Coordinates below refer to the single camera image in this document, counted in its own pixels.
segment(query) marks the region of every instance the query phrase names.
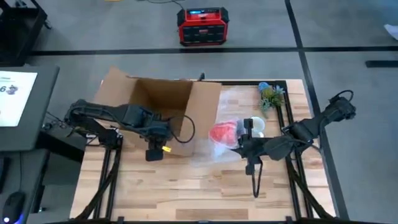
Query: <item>open cardboard box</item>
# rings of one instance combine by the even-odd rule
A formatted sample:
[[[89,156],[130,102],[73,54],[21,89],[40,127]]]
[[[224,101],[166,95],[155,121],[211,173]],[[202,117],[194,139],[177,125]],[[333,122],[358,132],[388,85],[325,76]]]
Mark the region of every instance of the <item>open cardboard box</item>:
[[[171,154],[191,156],[195,150],[195,141],[207,139],[208,132],[215,123],[221,84],[212,82],[194,82],[190,80],[159,80],[131,77],[129,74],[111,67],[103,80],[94,103],[119,106],[135,104],[155,113],[161,113],[163,119],[176,117],[171,126],[175,135],[186,141],[193,133],[189,116],[195,123],[195,136],[189,143],[179,143],[171,139],[166,146]],[[124,139],[140,149],[147,149],[148,143],[138,134],[121,128]]]

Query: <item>wooden tabletop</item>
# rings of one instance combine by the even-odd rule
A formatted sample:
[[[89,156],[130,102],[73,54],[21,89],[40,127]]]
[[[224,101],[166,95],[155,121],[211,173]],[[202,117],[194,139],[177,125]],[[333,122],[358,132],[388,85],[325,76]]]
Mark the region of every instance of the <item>wooden tabletop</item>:
[[[301,80],[286,80],[294,120],[310,118]],[[261,116],[256,86],[223,86],[217,120]],[[276,111],[266,114],[267,137],[279,136]],[[208,148],[195,149],[192,157],[165,156],[145,161],[145,150],[126,142],[123,146],[112,220],[285,220],[294,217],[285,161],[263,157],[260,195],[252,196],[245,160],[216,163],[203,159]],[[77,216],[94,196],[100,179],[104,149],[87,147],[71,210]],[[321,156],[308,149],[302,156],[308,188],[327,212],[335,215]],[[101,216],[104,216],[104,197]],[[304,202],[300,194],[302,213]]]

